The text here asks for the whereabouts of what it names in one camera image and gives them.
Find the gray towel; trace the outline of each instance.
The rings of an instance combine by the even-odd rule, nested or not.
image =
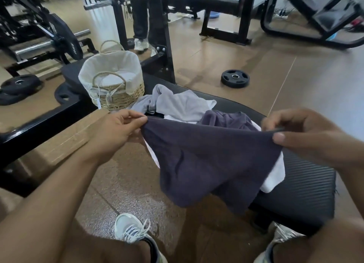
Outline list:
[[[187,90],[180,94],[173,92],[166,86],[157,84],[151,95],[140,97],[131,107],[141,113],[155,112],[170,115],[184,122],[198,122],[210,107],[207,100],[199,98],[193,91]]]
[[[186,207],[208,193],[242,214],[254,200],[282,147],[243,113],[207,111],[201,124],[149,117],[145,141],[160,164],[161,190]]]

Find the woven basket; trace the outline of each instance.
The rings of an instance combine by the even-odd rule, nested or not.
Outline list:
[[[102,52],[102,46],[109,41],[119,44],[121,46],[121,51]],[[125,51],[122,45],[114,40],[107,40],[103,42],[100,47],[100,51],[102,53],[94,55],[85,61],[79,75],[80,82],[88,91],[93,104],[98,106],[98,108],[104,108],[108,110],[124,109],[144,94],[144,82],[139,58],[133,52]],[[127,58],[126,63],[132,63],[132,65],[126,65],[127,67],[125,67],[125,69],[131,69],[130,67],[132,66],[133,70],[128,70],[127,72],[129,74],[135,75],[132,80],[135,80],[135,82],[138,84],[127,81],[120,74],[120,71],[123,71],[124,67],[119,70],[119,73],[117,73],[117,71],[107,70],[108,68],[111,69],[111,66],[114,67],[119,62],[122,62],[123,57],[125,59]],[[90,69],[98,70],[99,72],[91,75],[93,71],[90,72]],[[101,75],[114,75],[119,77],[122,82],[121,84],[118,83],[111,85],[97,84],[95,80]],[[130,83],[129,86],[132,86],[130,88],[131,91],[129,90],[129,93],[127,93],[128,83]]]

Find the floor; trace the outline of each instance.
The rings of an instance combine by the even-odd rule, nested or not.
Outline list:
[[[85,12],[81,0],[54,0],[47,7],[74,32],[90,28],[97,48],[103,40],[117,38],[111,7]],[[210,25],[236,30],[239,20],[221,15]],[[336,51],[272,38],[256,20],[249,29],[252,45],[242,47],[200,37],[201,26],[202,20],[186,17],[169,24],[178,84],[237,101],[264,115],[309,107],[364,140],[363,48]],[[132,37],[130,20],[126,27]],[[227,69],[247,72],[250,85],[223,86],[220,77]],[[339,177],[337,192],[336,216],[359,216]],[[115,217],[122,212],[151,220],[151,233],[170,262],[253,262],[271,236],[250,226],[251,212],[235,216],[213,196],[188,209],[174,206],[160,191],[157,167],[135,144],[125,145],[98,169],[77,219],[89,233],[112,238]]]

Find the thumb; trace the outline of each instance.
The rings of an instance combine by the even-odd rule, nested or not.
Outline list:
[[[124,128],[126,129],[126,132],[128,134],[133,133],[136,129],[142,127],[146,122],[148,121],[148,118],[146,116],[142,116],[137,119],[133,119],[130,123],[125,124]]]
[[[318,140],[312,133],[278,132],[273,134],[273,141],[284,147],[309,148],[316,146]]]

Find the sneaker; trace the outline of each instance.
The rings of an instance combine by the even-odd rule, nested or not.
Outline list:
[[[275,229],[274,238],[268,245],[267,249],[262,252],[255,260],[254,263],[271,263],[271,253],[273,250],[273,247],[276,244],[286,242],[289,239],[304,236],[303,234],[300,234],[298,232],[295,232],[292,229],[289,229],[285,227],[284,225],[280,225],[277,223],[274,223],[274,225],[277,227]]]
[[[145,51],[149,48],[148,39],[140,40],[135,38],[134,40],[134,50],[136,51]]]
[[[151,51],[150,57],[153,57],[154,55],[157,54],[157,50],[155,49],[155,47],[150,46],[149,49]]]
[[[123,242],[132,244],[137,241],[148,239],[149,242],[155,247],[157,251],[156,263],[168,263],[165,256],[158,250],[157,243],[148,234],[150,229],[150,220],[146,219],[144,224],[134,215],[129,213],[120,214],[114,225],[115,238]]]

